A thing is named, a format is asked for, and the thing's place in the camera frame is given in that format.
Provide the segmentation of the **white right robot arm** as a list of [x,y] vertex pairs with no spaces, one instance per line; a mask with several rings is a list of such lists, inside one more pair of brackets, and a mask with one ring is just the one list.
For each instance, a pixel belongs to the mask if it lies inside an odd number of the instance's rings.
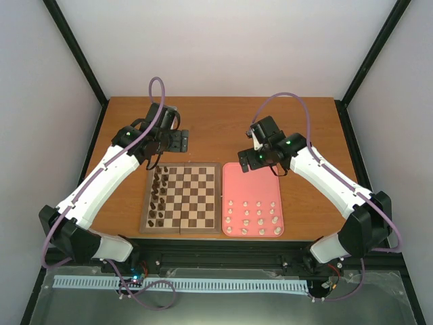
[[243,172],[281,165],[285,172],[293,171],[321,192],[345,220],[341,230],[310,246],[304,258],[310,269],[340,257],[363,258],[370,251],[384,250],[381,243],[396,230],[387,194],[374,194],[353,182],[299,133],[286,137],[279,132],[266,137],[248,131],[247,136],[253,147],[238,154]]

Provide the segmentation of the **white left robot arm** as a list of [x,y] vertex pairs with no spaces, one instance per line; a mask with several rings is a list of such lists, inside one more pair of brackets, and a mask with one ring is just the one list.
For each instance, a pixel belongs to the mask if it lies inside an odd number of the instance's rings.
[[153,154],[187,151],[187,130],[157,129],[153,135],[141,134],[130,125],[119,130],[102,160],[78,188],[56,207],[45,205],[40,210],[46,234],[42,256],[52,244],[65,254],[66,261],[84,264],[92,259],[110,259],[125,272],[139,268],[141,256],[128,238],[96,232],[91,226],[115,189]]

